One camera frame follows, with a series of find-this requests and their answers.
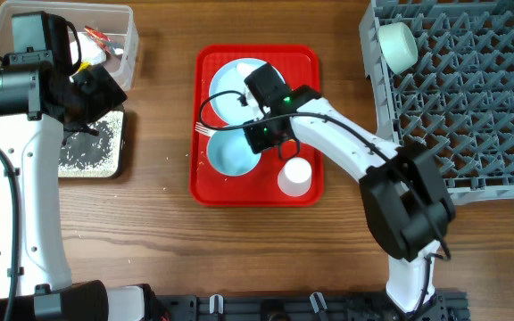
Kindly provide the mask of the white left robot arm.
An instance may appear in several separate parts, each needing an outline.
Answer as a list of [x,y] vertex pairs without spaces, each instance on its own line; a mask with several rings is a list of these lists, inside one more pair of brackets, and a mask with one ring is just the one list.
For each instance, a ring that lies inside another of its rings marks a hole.
[[74,284],[62,241],[63,131],[125,101],[101,66],[70,76],[50,62],[0,67],[0,320],[146,320],[149,287]]

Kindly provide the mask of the light blue plate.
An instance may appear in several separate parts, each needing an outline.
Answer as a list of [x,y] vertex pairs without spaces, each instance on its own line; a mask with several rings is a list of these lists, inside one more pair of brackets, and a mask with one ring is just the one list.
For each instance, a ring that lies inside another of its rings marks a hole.
[[264,116],[263,113],[254,112],[247,107],[244,95],[247,85],[245,79],[242,79],[236,71],[236,66],[240,62],[255,65],[257,69],[266,64],[260,59],[241,58],[226,63],[214,74],[209,96],[228,90],[236,91],[235,94],[225,94],[211,100],[214,112],[229,125],[242,125],[249,120],[261,119]]

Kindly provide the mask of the yellow wrapper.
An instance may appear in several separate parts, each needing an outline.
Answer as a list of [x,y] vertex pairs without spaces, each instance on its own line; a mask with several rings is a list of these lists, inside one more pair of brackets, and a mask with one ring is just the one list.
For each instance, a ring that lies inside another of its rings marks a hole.
[[90,62],[82,62],[79,66],[78,72],[81,72],[82,70],[85,70],[90,66],[91,66]]

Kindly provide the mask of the white plastic cup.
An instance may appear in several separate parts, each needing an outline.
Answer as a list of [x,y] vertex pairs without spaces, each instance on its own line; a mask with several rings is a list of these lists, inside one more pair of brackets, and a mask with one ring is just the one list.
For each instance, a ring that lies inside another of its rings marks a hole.
[[300,197],[311,188],[311,164],[303,158],[292,158],[278,173],[278,187],[286,195]]

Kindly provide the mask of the light blue bowl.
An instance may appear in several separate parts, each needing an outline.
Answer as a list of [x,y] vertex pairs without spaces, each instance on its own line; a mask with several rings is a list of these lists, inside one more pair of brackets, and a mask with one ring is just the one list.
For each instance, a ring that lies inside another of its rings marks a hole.
[[251,172],[261,160],[253,153],[243,129],[216,131],[206,147],[211,166],[220,174],[240,177]]

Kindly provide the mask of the white napkin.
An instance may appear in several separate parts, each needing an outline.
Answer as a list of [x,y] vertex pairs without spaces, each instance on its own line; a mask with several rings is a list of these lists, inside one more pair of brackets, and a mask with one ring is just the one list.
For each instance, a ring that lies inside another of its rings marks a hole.
[[106,52],[84,32],[77,33],[79,38],[79,45],[75,40],[70,42],[70,56],[72,63],[79,60],[79,52],[81,50],[82,63],[89,63],[90,65],[97,65],[106,62]]

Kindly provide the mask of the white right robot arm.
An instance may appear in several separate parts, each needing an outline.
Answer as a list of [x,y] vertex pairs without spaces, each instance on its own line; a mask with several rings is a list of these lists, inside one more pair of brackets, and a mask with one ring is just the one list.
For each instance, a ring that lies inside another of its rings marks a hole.
[[293,139],[358,183],[369,231],[389,258],[386,294],[405,316],[416,316],[435,293],[435,261],[451,258],[444,238],[456,217],[431,152],[420,143],[401,146],[375,136],[310,86],[291,88],[268,63],[244,83],[262,114],[243,125],[252,150]]

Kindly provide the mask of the red snack wrapper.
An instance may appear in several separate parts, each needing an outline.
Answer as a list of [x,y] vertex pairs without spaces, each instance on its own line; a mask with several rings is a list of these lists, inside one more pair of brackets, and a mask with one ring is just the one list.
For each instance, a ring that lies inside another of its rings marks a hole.
[[124,54],[124,49],[122,44],[112,41],[108,36],[104,33],[93,29],[89,26],[85,26],[85,32],[93,40],[99,47],[105,50],[108,54],[115,56],[122,56]]

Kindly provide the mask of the mint green bowl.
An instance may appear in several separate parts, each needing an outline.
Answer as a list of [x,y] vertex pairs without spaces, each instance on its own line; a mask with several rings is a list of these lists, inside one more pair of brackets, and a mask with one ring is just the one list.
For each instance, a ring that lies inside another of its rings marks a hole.
[[405,23],[381,26],[377,35],[382,54],[394,74],[401,74],[417,63],[419,50],[415,37]]

